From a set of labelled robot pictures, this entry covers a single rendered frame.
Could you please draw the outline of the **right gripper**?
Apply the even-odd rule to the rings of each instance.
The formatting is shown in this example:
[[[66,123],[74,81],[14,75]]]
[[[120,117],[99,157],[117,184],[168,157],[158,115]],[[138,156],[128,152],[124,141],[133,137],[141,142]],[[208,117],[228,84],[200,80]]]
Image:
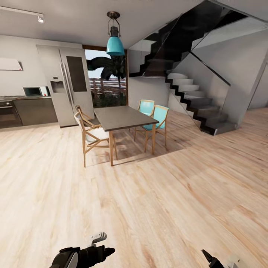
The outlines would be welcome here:
[[[208,262],[209,263],[211,262],[210,265],[209,265],[210,268],[224,268],[224,266],[220,263],[220,261],[217,258],[211,256],[205,250],[203,250],[202,252],[205,255],[205,257],[207,258]]]

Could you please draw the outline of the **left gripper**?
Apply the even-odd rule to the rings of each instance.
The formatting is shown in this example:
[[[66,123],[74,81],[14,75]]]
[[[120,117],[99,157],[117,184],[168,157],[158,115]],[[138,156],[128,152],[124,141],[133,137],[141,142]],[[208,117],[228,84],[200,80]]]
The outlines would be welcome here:
[[[87,264],[84,268],[90,268],[97,263],[104,262],[107,256],[115,252],[115,248],[105,248],[104,245],[99,247],[85,248],[88,254]]]

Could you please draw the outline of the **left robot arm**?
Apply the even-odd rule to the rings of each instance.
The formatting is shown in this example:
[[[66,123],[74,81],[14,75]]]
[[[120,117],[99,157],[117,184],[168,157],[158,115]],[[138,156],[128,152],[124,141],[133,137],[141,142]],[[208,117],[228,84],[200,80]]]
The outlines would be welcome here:
[[[54,258],[50,268],[90,268],[97,263],[104,262],[107,256],[115,252],[115,248],[97,247],[96,243],[107,239],[105,232],[99,232],[90,236],[87,248],[68,247],[61,249]]]

